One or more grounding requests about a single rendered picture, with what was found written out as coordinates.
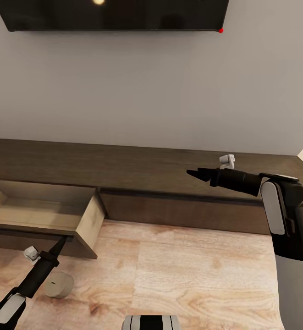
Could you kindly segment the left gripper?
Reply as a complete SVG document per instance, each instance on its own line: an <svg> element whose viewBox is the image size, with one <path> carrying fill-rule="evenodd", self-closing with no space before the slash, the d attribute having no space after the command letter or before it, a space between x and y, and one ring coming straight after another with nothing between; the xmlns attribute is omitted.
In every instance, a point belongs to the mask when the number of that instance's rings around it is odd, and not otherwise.
<svg viewBox="0 0 303 330"><path fill-rule="evenodd" d="M59 265L59 261L56 258L57 258L57 254L59 253L63 244L65 243L65 240L66 240L66 236L61 238L59 242L57 242L49 250L49 252L42 251L39 254L41 259L28 273L27 278L42 284L49 275L49 273L52 271L52 269Z"/></svg>

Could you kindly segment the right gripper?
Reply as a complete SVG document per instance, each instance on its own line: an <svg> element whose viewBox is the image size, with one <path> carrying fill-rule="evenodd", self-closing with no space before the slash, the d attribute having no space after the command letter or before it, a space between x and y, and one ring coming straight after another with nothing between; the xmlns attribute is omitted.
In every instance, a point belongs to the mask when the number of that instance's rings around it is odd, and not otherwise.
<svg viewBox="0 0 303 330"><path fill-rule="evenodd" d="M209 169L198 168L198 170L187 170L187 173L205 182L210 181L212 187L225 187L241 192L246 172L233 169Z"/></svg>

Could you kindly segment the pillar candle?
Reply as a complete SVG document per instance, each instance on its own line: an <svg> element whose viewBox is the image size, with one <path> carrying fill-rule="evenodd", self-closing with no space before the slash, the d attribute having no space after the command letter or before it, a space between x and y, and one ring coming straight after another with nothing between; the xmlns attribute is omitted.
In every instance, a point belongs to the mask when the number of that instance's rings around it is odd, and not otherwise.
<svg viewBox="0 0 303 330"><path fill-rule="evenodd" d="M72 276L63 272L56 272L46 282L44 293L51 298L63 299L70 294L73 286L74 279Z"/></svg>

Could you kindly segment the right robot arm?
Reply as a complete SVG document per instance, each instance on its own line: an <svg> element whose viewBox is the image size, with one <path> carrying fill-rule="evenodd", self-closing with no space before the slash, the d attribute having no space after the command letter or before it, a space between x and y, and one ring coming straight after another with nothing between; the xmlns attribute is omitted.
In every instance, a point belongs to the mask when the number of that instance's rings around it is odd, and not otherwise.
<svg viewBox="0 0 303 330"><path fill-rule="evenodd" d="M283 175L233 170L233 154L220 157L220 168L187 173L212 187L258 196L261 191L276 260L279 311L285 330L303 330L303 185ZM261 185L263 177L269 178Z"/></svg>

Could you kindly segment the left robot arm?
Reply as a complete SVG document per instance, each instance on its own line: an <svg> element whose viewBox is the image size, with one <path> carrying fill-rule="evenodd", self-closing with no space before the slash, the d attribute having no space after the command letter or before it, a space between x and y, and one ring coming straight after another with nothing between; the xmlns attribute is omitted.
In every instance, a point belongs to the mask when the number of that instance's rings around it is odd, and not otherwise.
<svg viewBox="0 0 303 330"><path fill-rule="evenodd" d="M32 270L19 287L12 288L0 302L0 330L14 330L17 321L26 307L26 298L33 298L35 292L47 278L54 267L59 265L57 254L65 243L66 236L61 238L49 252L41 253L34 247L27 248L23 254L33 265Z"/></svg>

